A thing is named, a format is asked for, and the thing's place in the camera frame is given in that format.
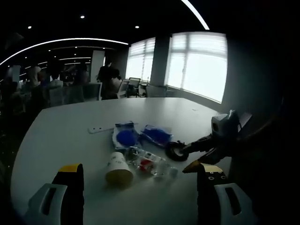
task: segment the round table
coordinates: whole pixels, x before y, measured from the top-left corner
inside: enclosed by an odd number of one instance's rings
[[[136,129],[147,124],[171,129],[173,140],[193,142],[211,132],[211,117],[219,113],[183,98],[126,98],[63,105],[44,109],[34,120],[18,151],[11,179],[11,198],[23,216],[29,199],[51,183],[64,165],[82,163],[84,170],[85,225],[93,224],[196,224],[196,174],[182,169],[200,157],[192,153],[185,162],[167,158],[150,143],[144,149],[179,170],[175,179],[135,176],[132,186],[110,189],[105,168],[114,152],[112,130],[90,134],[90,127],[114,127],[132,120]],[[230,158],[220,166],[228,174]]]

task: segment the black ceiling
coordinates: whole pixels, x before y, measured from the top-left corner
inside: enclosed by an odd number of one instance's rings
[[[258,29],[263,21],[255,13],[258,4],[241,1],[189,0],[206,21],[212,32],[249,32]],[[0,9],[0,62],[28,46],[61,38],[104,38],[134,43],[158,35],[185,31],[205,31],[195,15],[181,0],[109,0],[55,2],[38,4],[17,3]],[[22,36],[13,43],[16,34]],[[13,43],[5,48],[8,42]],[[27,50],[0,66],[7,68],[15,63],[26,66],[27,60],[41,61],[75,53],[74,46],[96,46],[118,50],[124,45],[99,41],[56,42]],[[77,49],[84,55],[84,48]]]

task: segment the curved light strip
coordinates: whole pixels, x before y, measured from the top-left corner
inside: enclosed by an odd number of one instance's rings
[[[47,63],[47,62],[41,62],[41,63],[38,63],[38,65],[41,65],[41,64],[44,64],[44,63]]]
[[[48,43],[53,43],[53,42],[59,42],[59,41],[73,41],[73,40],[90,40],[90,41],[108,41],[108,42],[114,42],[114,43],[118,43],[118,44],[123,44],[123,45],[128,45],[128,43],[125,42],[120,42],[120,41],[114,41],[114,40],[108,40],[108,39],[100,39],[100,38],[89,38],[89,37],[77,37],[77,38],[65,38],[65,39],[57,39],[57,40],[53,40],[53,41],[46,41],[46,42],[42,42],[33,46],[30,46],[28,48],[24,48],[23,50],[20,50],[18,52],[16,52],[15,54],[9,56],[6,60],[4,60],[3,62],[0,63],[0,66],[5,63],[7,60],[9,60],[10,58],[16,56],[17,54],[20,54],[28,49],[40,46],[40,45],[45,45]]]
[[[65,63],[65,65],[80,64],[80,62]]]
[[[52,50],[58,50],[58,49],[66,49],[66,48],[74,48],[74,46],[70,46],[70,47],[60,47],[60,48],[52,48]],[[97,48],[97,49],[103,49],[103,47],[99,47],[99,46],[85,46],[85,45],[81,45],[81,46],[75,46],[75,48]]]
[[[66,59],[60,59],[60,60],[78,60],[78,59],[90,59],[90,57],[75,57],[75,58],[66,58]]]
[[[195,9],[195,7],[188,1],[188,0],[181,0],[191,11],[192,13],[197,17],[197,19],[200,21],[204,29],[209,30],[210,28],[200,15],[200,13]]]

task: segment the bright window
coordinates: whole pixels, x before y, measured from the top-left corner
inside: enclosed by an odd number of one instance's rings
[[[155,37],[132,44],[129,49],[126,78],[135,77],[150,81]]]
[[[224,34],[173,34],[165,85],[222,102],[227,76]]]

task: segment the yellow tape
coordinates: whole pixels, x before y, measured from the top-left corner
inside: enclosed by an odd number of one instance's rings
[[[58,172],[77,172],[77,168],[80,163],[72,164],[72,165],[65,165]]]
[[[216,165],[209,165],[205,163],[201,163],[204,166],[206,172],[223,172],[223,170]]]

